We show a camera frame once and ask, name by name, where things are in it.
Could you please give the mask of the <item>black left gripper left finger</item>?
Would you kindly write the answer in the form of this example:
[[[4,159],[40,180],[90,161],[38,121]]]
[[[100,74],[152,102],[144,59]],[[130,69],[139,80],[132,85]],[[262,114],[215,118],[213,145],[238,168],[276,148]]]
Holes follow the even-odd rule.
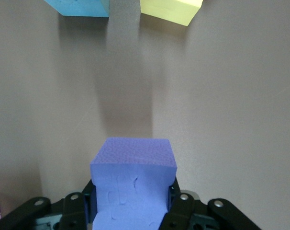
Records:
[[[5,230],[87,230],[97,214],[96,187],[89,181],[81,192],[73,192],[52,203],[34,197],[3,218]]]

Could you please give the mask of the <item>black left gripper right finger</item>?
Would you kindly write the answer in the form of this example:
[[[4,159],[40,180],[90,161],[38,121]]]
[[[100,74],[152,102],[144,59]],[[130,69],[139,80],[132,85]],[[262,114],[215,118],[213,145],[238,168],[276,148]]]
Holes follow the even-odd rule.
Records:
[[[160,224],[162,230],[256,230],[257,225],[230,201],[215,198],[204,204],[180,190],[177,181],[169,187],[170,206]]]

